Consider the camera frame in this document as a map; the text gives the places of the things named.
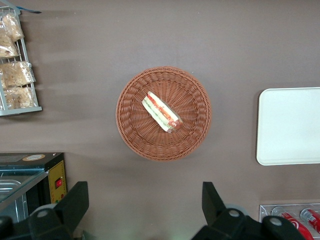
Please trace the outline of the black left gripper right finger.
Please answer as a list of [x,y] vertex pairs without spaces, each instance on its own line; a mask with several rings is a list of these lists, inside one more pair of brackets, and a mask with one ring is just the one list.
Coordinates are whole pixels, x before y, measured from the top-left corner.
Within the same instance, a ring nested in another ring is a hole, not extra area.
[[202,211],[206,220],[194,240],[303,240],[285,218],[266,216],[262,222],[236,208],[227,208],[212,182],[202,183]]

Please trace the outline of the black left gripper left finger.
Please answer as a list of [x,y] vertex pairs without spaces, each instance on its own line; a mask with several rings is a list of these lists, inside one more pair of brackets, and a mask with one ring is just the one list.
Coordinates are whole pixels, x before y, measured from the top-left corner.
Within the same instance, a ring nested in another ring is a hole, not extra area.
[[2,240],[72,240],[73,233],[89,208],[86,181],[77,182],[54,207],[41,206],[27,219],[13,223],[0,218]]

